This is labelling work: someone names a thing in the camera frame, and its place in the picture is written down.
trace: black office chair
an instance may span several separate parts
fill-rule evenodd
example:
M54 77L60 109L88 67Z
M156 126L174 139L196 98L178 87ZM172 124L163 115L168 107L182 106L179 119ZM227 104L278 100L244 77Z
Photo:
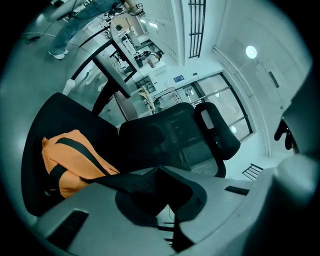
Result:
M205 121L201 121L202 116L206 116ZM207 124L208 117L210 126L204 127L202 122ZM125 122L118 135L116 127L56 93L38 112L25 142L21 185L26 209L40 216L63 199L59 194L46 193L50 177L41 154L43 137L80 130L96 152L122 173L159 165L192 171L192 166L213 157L215 176L224 178L223 159L234 155L240 142L219 117L212 103L199 104L196 110L188 103L180 103L158 114Z

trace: linear light fixture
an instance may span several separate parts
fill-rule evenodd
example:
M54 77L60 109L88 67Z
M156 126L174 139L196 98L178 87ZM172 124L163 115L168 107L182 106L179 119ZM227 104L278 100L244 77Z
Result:
M159 28L157 24L152 23L152 22L149 22L149 25L150 25L151 27L156 28L156 29L158 29L158 28Z

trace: blue sign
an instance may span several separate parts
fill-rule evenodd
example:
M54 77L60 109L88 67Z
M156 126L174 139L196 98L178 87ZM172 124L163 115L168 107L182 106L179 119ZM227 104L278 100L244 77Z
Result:
M184 78L183 75L179 75L179 76L175 77L173 80L174 80L176 83L178 83L178 82L180 82L180 81L182 81L182 80L185 80L185 78Z

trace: round light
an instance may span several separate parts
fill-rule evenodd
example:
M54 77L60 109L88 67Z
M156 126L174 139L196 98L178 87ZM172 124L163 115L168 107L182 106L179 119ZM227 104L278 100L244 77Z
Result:
M235 133L237 133L237 128L234 126L231 126L231 131L235 134Z
M245 49L245 53L250 59L257 57L257 50L251 45Z

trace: jeans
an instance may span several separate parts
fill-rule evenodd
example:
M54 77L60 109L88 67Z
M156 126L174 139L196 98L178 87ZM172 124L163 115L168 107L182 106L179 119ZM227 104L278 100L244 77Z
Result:
M95 5L101 11L106 13L113 9L114 4L120 4L120 0L94 0ZM85 25L91 22L96 16L101 14L93 3L90 3L82 11L80 11L73 19L71 19L55 36L52 41L49 52L53 55L63 54L68 42L75 34Z

